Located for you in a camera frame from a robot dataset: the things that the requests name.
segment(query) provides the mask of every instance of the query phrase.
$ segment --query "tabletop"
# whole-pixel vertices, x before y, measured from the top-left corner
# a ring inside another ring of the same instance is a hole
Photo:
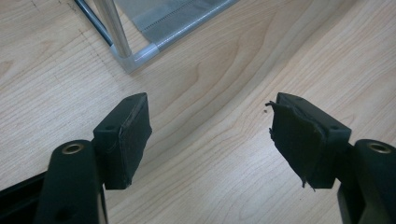
[[[270,138],[280,91],[351,144],[396,145],[396,1],[239,1],[131,74],[72,0],[3,0],[0,31],[0,189],[148,94],[153,134],[132,186],[106,191],[110,223],[341,223],[339,182],[303,188]]]

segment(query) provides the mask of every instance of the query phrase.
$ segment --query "screw hole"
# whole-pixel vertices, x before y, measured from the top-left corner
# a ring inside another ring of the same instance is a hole
[[[71,144],[71,145],[64,147],[64,149],[62,149],[62,153],[63,154],[74,154],[74,153],[81,151],[83,148],[84,148],[84,146],[82,144]]]
[[[369,148],[373,151],[379,152],[379,153],[384,153],[384,154],[388,154],[391,152],[390,148],[380,145],[378,143],[371,143],[369,144]]]
[[[64,222],[70,220],[77,213],[77,209],[74,206],[66,206],[61,208],[55,215],[55,220],[59,222]]]
[[[113,130],[115,127],[113,125],[108,125],[105,127],[106,130]]]

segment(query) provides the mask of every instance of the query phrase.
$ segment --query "wooden table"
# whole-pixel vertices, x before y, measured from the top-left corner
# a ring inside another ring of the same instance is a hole
[[[134,50],[147,42],[122,15]],[[396,1],[243,0],[125,74],[72,0],[0,2],[0,189],[148,93],[153,135],[111,223],[340,223],[270,139],[280,91],[396,145]]]

